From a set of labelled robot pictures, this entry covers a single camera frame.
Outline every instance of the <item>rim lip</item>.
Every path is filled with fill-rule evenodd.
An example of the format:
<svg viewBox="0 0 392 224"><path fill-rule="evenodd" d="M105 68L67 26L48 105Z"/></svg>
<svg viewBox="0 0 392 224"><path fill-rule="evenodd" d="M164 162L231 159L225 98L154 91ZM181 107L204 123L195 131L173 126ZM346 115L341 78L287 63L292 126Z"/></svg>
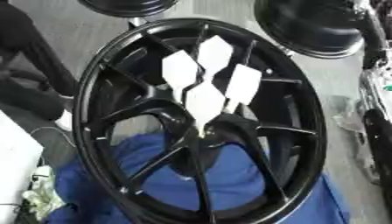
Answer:
<svg viewBox="0 0 392 224"><path fill-rule="evenodd" d="M279 29L274 29L273 24L267 22L262 16L262 8L264 7L263 1L256 0L255 2L255 19L257 23L262 27L266 34L268 34L272 39L274 39L279 45L286 47L289 50L292 50L296 53L301 53L305 56L323 59L323 60L336 60L342 59L348 56L351 56L357 53L365 44L363 38L358 39L355 43L353 43L350 47L339 50L339 51L316 51L313 50L311 47L307 45L299 45L295 42L289 41L287 38L284 37L284 33L281 32Z"/></svg>
<svg viewBox="0 0 392 224"><path fill-rule="evenodd" d="M166 11L170 9L174 4L177 3L178 0L167 0L166 3L161 3L159 5L155 5L152 7L145 7L143 10L107 10L100 6L97 6L94 3L91 3L90 0L78 0L79 3L83 4L87 8L92 11L108 15L111 17L117 18L140 18L147 17L158 14L160 12Z"/></svg>
<svg viewBox="0 0 392 224"><path fill-rule="evenodd" d="M253 39L257 39L262 42L264 45L269 47L269 50L275 51L275 53L285 56L279 49L273 46L267 40L261 38L260 36L254 34L251 31L247 31L241 27L238 27L233 24L227 24L221 21L215 21L211 19L205 18L173 18L173 19L164 19L154 23L145 24L140 27L137 27L135 30L127 31L114 40L110 41L106 46L104 46L90 61L86 70L84 71L82 78L80 80L80 89L79 93L75 99L75 106L73 109L73 137L75 139L78 152L81 157L81 161L83 165L87 169L88 173L92 175L92 177L103 187L106 193L110 195L110 197L114 200L114 202L120 207L120 209L124 212L124 214L128 218L134 218L135 216L140 215L139 217L143 217L143 220L151 221L152 223L184 223L182 221L173 222L173 220L169 220L167 217L162 217L161 215L155 214L147 209L143 209L139 205L134 202L126 199L124 200L124 196L115 189L110 180L107 179L107 173L104 169L102 169L98 163L96 163L97 157L95 155L91 155L89 152L94 150L95 147L91 145L88 141L91 141L89 135L82 127L82 119L87 116L86 112L88 107L86 107L86 92L93 86L92 78L96 78L99 74L95 73L95 70L98 68L98 65L101 63L102 59L106 58L105 56L111 55L111 58L114 57L114 54L118 53L121 49L127 46L130 42L130 39L135 37L143 30L154 30L154 31L162 31L166 29L170 29L172 27L171 23L212 23L214 25L223 26L225 29L233 29L236 32L241 33L242 35L251 36ZM253 214L249 213L249 217L247 220L233 220L227 223L276 223L282 220L282 218L287 217L287 215L291 214L295 211L297 207L299 207L308 195L311 193L312 188L315 183L319 179L319 176L322 172L322 168L324 166L325 158L326 158L326 124L324 120L323 110L321 108L321 104L319 102L319 98L317 97L312 85L307 80L302 71L297 67L297 65L290 59L287 58L285 61L286 64L289 65L290 68L297 70L296 72L300 72L301 75L304 76L305 84L307 84L307 91L310 91L312 97L309 97L309 103L312 104L312 115L315 118L315 130L318 132L318 141L315 144L315 157L312 167L315 169L309 170L309 177L304 181L304 186L293 195L291 198L291 203L286 203L284 207L280 207L281 209L277 209L274 213L269 213L269 215L264 215L263 217L254 217Z"/></svg>

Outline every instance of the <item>gray floor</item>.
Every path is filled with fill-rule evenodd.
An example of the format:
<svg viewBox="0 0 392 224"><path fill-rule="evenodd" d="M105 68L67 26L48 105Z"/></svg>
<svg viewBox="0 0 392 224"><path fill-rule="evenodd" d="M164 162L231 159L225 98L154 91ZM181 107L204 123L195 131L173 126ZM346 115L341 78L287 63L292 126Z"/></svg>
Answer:
<svg viewBox="0 0 392 224"><path fill-rule="evenodd" d="M13 0L13 3L32 16L37 27L77 78L81 77L95 52L126 29L122 19L96 14L75 0ZM253 19L252 5L253 0L181 0L165 16L217 18L264 35ZM329 135L325 171L348 202L352 223L390 223L380 189L370 184L354 165L351 154L353 137L339 129L332 119L344 106L347 97L358 97L361 56L322 60L296 55L294 60L304 69L322 101ZM23 59L18 64L33 69ZM62 146L52 143L51 147Z"/></svg>

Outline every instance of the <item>wheel spoke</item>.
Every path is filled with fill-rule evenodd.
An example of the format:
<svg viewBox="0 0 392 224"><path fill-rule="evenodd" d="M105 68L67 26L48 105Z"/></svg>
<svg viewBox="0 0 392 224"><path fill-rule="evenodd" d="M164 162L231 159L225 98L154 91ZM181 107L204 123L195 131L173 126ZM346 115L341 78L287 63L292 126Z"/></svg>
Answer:
<svg viewBox="0 0 392 224"><path fill-rule="evenodd" d="M200 140L195 139L188 143L188 150L191 152L192 163L195 171L194 181L199 194L199 213L206 218L211 224L216 224L216 217L213 211L213 205L208 191L206 177L202 171L200 163Z"/></svg>
<svg viewBox="0 0 392 224"><path fill-rule="evenodd" d="M91 130L105 130L110 125L142 115L155 116L165 127L178 127L179 124L189 123L186 112L171 101L163 99L141 98L126 108L119 109L110 115L94 120L89 124Z"/></svg>
<svg viewBox="0 0 392 224"><path fill-rule="evenodd" d="M177 106L148 109L142 114L156 117L164 126L164 132L174 141L179 140L193 122L193 119Z"/></svg>
<svg viewBox="0 0 392 224"><path fill-rule="evenodd" d="M287 133L292 133L300 136L314 136L314 137L317 135L316 131L314 130L300 129L291 126L267 123L267 122L263 122L256 129L257 129L258 136L265 136L265 137L270 135L280 135L280 134L287 134Z"/></svg>
<svg viewBox="0 0 392 224"><path fill-rule="evenodd" d="M245 52L245 55L242 59L242 64L244 66L248 66L249 62L250 62L250 57L252 56L253 53L253 49L255 49L255 46L257 45L257 41L256 40L252 40L252 42L250 43L247 51Z"/></svg>
<svg viewBox="0 0 392 224"><path fill-rule="evenodd" d="M236 139L241 139L240 142L234 141L228 142L228 144L239 144L254 161L265 179L267 194L277 197L278 200L286 201L287 196L283 188L278 184L277 177L271 170L268 156L257 139L256 122L238 115L229 114L220 115L213 122L226 125L234 133Z"/></svg>
<svg viewBox="0 0 392 224"><path fill-rule="evenodd" d="M193 57L194 59L197 59L199 56L200 45L206 39L206 34L207 34L208 29L209 29L208 24L202 25L199 36L196 40L196 44L194 45L194 47L192 49L192 53L191 53L191 57Z"/></svg>
<svg viewBox="0 0 392 224"><path fill-rule="evenodd" d="M263 83L282 83L282 84L295 84L301 85L301 80L292 80L292 79L285 79L285 78L262 78Z"/></svg>
<svg viewBox="0 0 392 224"><path fill-rule="evenodd" d="M166 52L166 54L172 54L175 53L178 49L173 46L169 45L166 42L164 42L161 38L157 37L154 34L150 34L147 31L143 32L143 35L152 43L154 46L157 48L160 48Z"/></svg>
<svg viewBox="0 0 392 224"><path fill-rule="evenodd" d="M132 177L129 178L129 186L134 190L134 193L139 194L142 191L144 181L154 172L158 171L165 165L168 165L171 158L183 149L184 148L179 144L171 146L170 149L165 150L158 156L154 157L142 169L132 175Z"/></svg>
<svg viewBox="0 0 392 224"><path fill-rule="evenodd" d="M117 67L113 66L108 62L101 63L101 69L107 71L108 73L117 74L124 77L126 80L130 81L133 85L141 88L146 94L152 91L154 88L152 85L148 84L144 80L139 79L136 75L128 72L121 71Z"/></svg>

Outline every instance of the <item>person's leg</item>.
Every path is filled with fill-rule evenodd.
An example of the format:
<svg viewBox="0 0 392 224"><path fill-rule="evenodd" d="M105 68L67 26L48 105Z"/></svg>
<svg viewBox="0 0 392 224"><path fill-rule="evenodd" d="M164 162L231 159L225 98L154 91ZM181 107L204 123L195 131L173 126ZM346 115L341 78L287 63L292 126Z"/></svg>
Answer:
<svg viewBox="0 0 392 224"><path fill-rule="evenodd" d="M25 88L11 78L0 79L0 102L29 110L47 121L60 119L64 112L64 107L52 97L34 89Z"/></svg>
<svg viewBox="0 0 392 224"><path fill-rule="evenodd" d="M21 10L0 2L0 47L22 52L60 95L73 96L77 82Z"/></svg>

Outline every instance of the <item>black wheel rim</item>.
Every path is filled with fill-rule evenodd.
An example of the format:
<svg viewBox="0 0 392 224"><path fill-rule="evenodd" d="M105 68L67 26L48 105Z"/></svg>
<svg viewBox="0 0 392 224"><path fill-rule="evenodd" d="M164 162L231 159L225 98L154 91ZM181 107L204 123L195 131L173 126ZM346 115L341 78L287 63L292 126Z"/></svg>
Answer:
<svg viewBox="0 0 392 224"><path fill-rule="evenodd" d="M165 55L176 52L178 48L185 48L192 54L197 50L200 40L211 35L220 35L234 46L231 64L248 61L249 66L261 71L268 68L275 71L273 75L263 77L260 91L249 106L258 116L257 122L238 114L222 114L209 124L213 129L212 135L219 136L223 143L248 146L245 151L262 172L267 187L267 196L261 195L247 205L226 211L212 211L203 169L196 159L200 151L192 150L200 145L194 137L193 119L181 105L173 102L170 94L155 87L163 84L163 80L157 78L160 77L159 71L152 72L152 76L134 75L141 71L131 63L148 53L159 53L155 63L160 67L159 61ZM226 76L233 69L233 66L229 66L216 79L227 79ZM127 99L133 97L135 100L126 107L118 103L122 108L118 105L105 106L106 111L97 113L96 109L91 109L92 105L96 106L94 102L100 102L95 100L95 93L102 92L97 86L101 87L107 79L133 89L133 95L127 95ZM268 121L269 115L276 112L264 112L266 109L263 104L269 103L270 97L263 97L262 89L268 88L281 88L284 90L284 97L292 97L297 107L300 127ZM166 147L171 145L172 148L151 161L136 176L126 177L110 158L108 151L103 150L109 147L107 130L116 122L141 114L153 115L163 124L165 135L171 136L171 141L166 141ZM134 223L275 223L306 199L319 178L326 156L326 126L322 108L301 70L272 44L254 33L231 24L199 18L170 19L147 24L124 33L102 48L82 75L80 92L75 101L73 125L83 164ZM234 135L221 134L221 129ZM299 151L298 162L285 185L278 183L276 173L272 171L260 143L256 141L258 136L290 136L295 139L290 150ZM167 158L183 149L195 158L192 161L201 202L198 212L157 201L140 191L139 187L157 168L162 167L162 161L167 165Z"/></svg>
<svg viewBox="0 0 392 224"><path fill-rule="evenodd" d="M139 18L171 8L178 0L79 0L89 9L119 18Z"/></svg>

